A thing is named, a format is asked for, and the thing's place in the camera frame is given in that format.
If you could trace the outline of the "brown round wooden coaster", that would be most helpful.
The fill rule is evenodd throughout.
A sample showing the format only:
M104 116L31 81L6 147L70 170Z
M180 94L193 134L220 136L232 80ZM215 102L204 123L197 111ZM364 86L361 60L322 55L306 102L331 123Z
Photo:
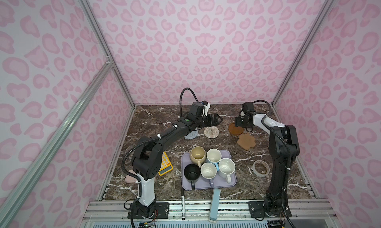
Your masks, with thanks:
M228 131L232 135L241 135L244 132L244 128L235 126L234 123L229 124Z

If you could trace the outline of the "multicolour woven coaster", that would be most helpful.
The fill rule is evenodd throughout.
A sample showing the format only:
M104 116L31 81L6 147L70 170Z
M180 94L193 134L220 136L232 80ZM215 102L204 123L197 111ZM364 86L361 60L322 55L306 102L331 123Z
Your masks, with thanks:
M204 135L209 139L214 139L219 135L219 129L216 126L207 127L204 130Z

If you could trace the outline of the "paw shaped cork coaster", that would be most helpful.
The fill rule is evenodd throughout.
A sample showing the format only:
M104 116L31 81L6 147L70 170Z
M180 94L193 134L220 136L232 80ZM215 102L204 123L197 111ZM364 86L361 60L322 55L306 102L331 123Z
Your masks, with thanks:
M256 146L256 139L250 134L241 134L237 141L237 144L244 150L248 151L250 148Z

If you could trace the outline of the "blue grey rope coaster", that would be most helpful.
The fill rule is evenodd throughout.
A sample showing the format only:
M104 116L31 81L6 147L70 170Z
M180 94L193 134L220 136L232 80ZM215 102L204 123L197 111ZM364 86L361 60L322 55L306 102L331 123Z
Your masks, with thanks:
M195 131L192 131L191 133L189 133L188 135L185 136L186 139L194 139L198 136L198 131L195 130Z

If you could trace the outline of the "white mug light blue outside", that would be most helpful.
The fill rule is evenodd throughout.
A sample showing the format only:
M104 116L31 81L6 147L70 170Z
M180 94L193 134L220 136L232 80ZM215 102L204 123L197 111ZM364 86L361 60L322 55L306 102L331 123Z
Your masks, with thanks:
M222 154L217 149L210 149L206 152L206 159L209 163L215 165L217 171L219 171L219 162L222 159Z

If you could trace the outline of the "beige glazed ceramic mug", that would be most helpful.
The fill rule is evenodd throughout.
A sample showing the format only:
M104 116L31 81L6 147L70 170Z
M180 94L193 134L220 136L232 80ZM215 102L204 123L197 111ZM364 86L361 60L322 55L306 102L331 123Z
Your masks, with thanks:
M203 147L196 146L192 148L190 152L190 160L192 163L196 164L198 167L201 167L201 165L206 160L206 151Z

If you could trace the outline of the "black mug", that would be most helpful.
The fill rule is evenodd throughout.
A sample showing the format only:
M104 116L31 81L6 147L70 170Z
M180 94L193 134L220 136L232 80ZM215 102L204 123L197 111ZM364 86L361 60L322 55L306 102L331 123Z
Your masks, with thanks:
M200 168L196 164L189 164L184 169L184 176L191 183L191 190L195 190L195 182L200 177Z

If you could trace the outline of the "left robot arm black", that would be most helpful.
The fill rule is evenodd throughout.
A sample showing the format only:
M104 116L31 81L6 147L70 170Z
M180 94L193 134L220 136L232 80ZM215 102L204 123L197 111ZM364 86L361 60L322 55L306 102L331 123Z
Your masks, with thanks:
M196 129L218 126L223 121L219 114L209 114L208 106L206 101L192 103L189 111L179 116L170 128L152 137L141 137L138 144L125 154L121 168L138 182L136 203L139 206L148 208L156 201L154 178L161 168L163 152Z

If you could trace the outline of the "white mug right front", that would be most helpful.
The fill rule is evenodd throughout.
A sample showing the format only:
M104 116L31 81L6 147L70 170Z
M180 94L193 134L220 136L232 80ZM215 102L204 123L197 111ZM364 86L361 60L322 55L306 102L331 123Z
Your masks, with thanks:
M218 163L218 174L226 180L227 183L232 182L232 174L235 172L235 163L229 158L222 158Z

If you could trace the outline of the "clear tape roll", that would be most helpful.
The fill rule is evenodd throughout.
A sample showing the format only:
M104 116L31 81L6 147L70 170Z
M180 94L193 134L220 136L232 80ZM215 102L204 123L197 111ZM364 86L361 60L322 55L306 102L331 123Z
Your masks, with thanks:
M258 177L267 177L270 173L270 166L267 162L262 160L257 160L252 166L253 172Z

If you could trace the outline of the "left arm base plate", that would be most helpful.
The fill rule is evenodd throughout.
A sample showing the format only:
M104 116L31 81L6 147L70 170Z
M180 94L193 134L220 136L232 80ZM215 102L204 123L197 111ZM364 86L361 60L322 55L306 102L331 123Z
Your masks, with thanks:
M167 219L169 216L169 203L167 202L153 202L148 206L144 206L140 202L131 204L128 209L128 218L135 219Z

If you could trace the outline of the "aluminium frame post back left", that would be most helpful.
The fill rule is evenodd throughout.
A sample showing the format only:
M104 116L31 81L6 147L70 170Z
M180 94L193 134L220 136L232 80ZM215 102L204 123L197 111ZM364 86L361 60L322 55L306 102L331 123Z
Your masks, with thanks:
M132 96L127 88L127 85L122 77L122 73L121 71L119 70L119 67L117 66L117 63L116 61L114 60L114 57L110 51L110 48L106 42L106 39L105 39L105 36L97 22L97 19L95 17L95 14L92 10L92 7L89 3L88 0L78 0L79 4L81 5L81 8L82 10L84 11L84 15L85 17L87 18L93 32L94 32L94 35L105 55L105 57L107 58L107 61L111 63L111 68L114 72L114 74L116 75L117 77L117 81L118 83L120 84L120 86L122 87L122 91L124 93L124 95L126 96L130 106L135 109L136 108L136 104L134 103L133 99L132 99Z

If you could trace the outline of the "aluminium frame post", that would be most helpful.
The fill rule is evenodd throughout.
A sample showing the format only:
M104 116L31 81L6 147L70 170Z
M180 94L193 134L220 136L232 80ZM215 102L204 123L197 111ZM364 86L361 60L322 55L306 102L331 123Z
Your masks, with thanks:
M278 92L275 95L275 98L272 102L273 107L276 107L276 104L280 102L281 96L286 90L287 85L291 81L294 73L298 69L304 55L308 51L308 48L312 44L314 38L316 37L320 27L324 23L325 19L328 17L331 9L335 6L338 0L325 0L321 9L319 10L314 22L312 23L303 43L301 44L300 49L297 51L297 54L291 63L289 70L287 71L284 80L282 81Z
M95 17L95 14L92 10L92 7L89 3L88 0L78 0L79 4L81 5L81 8L82 10L84 11L84 15L85 17L87 18L93 32L94 32L94 35L105 55L105 57L107 58L107 61L111 63L111 68L114 72L114 74L116 75L117 77L117 81L118 83L120 84L120 86L122 87L122 91L124 93L124 95L126 96L130 106L135 109L136 108L136 104L134 103L133 99L132 99L132 96L127 88L127 85L122 77L122 73L121 71L119 70L119 67L117 66L117 63L116 61L114 60L114 57L110 51L110 48L106 42L106 39L105 39L105 36L97 22L97 19Z

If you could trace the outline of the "aluminium frame post back right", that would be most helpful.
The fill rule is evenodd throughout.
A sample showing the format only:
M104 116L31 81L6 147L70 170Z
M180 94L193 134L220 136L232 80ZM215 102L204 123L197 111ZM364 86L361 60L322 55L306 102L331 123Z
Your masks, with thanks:
M282 81L278 92L275 95L275 98L272 102L273 107L276 107L276 104L280 102L281 96L286 90L287 85L291 81L294 73L298 69L304 55L308 51L308 48L312 44L314 38L316 37L320 27L324 23L325 19L328 17L331 9L335 6L338 0L325 0L321 9L319 10L314 22L312 23L303 43L301 44L300 49L297 51L297 54L291 63L289 70L287 71L284 80Z

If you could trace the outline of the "aluminium frame strut left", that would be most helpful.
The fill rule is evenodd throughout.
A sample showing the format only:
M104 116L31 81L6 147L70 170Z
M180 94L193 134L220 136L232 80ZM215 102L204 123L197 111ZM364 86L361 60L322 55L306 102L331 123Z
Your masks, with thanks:
M85 111L86 107L93 99L103 80L110 73L111 69L112 64L110 62L103 65L100 72L83 92L77 103L63 120L60 127L58 127L48 143L42 149L41 153L37 156L36 160L32 163L17 186L10 193L7 200L1 207L2 228L7 228L11 224L29 194L32 192L33 188L45 172L46 168L51 163L58 149L63 145L73 127Z

